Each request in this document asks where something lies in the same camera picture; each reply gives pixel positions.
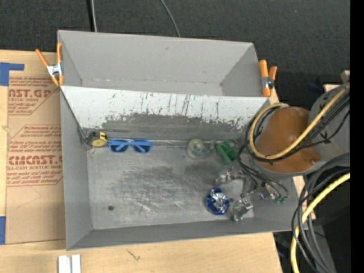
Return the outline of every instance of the gray carpet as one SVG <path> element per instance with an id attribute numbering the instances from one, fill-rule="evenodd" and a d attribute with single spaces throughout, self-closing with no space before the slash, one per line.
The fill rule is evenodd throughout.
<path id="1" fill-rule="evenodd" d="M 350 0 L 165 2 L 183 37 L 253 42 L 291 105 L 309 109 L 319 94 L 309 84 L 350 68 Z M 159 0 L 96 0 L 96 16 L 100 32 L 176 36 Z M 54 51 L 58 29 L 90 29 L 83 0 L 0 0 L 0 21 L 2 49 Z"/>

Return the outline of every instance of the white plastic piece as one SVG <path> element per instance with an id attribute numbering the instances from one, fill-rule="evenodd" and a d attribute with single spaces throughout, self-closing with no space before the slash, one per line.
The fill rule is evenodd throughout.
<path id="1" fill-rule="evenodd" d="M 81 273 L 81 255 L 59 256 L 58 273 Z"/>

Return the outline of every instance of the blue crystal object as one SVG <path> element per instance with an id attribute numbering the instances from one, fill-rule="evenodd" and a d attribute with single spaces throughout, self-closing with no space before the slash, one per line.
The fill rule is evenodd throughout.
<path id="1" fill-rule="evenodd" d="M 212 188 L 206 196 L 206 206 L 214 214 L 225 214 L 230 206 L 228 197 L 222 193 L 220 188 Z"/>

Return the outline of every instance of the gray bin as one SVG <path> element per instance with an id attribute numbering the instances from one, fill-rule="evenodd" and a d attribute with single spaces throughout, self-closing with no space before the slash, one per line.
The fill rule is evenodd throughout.
<path id="1" fill-rule="evenodd" d="M 243 222 L 216 216 L 204 198 L 226 168 L 216 153 L 192 159 L 192 138 L 239 143 L 268 101 L 251 43 L 59 31 L 67 249 L 289 230 L 296 205 L 260 201 Z M 89 131 L 155 142 L 88 150 Z M 238 198 L 242 183 L 224 191 Z"/>

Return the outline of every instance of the sunglasses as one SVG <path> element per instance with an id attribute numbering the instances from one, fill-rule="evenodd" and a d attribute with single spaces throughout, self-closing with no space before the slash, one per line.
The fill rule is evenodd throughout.
<path id="1" fill-rule="evenodd" d="M 108 141 L 107 145 L 113 152 L 125 152 L 128 146 L 132 146 L 135 152 L 145 154 L 150 151 L 153 143 L 146 139 L 125 140 L 113 139 Z"/>

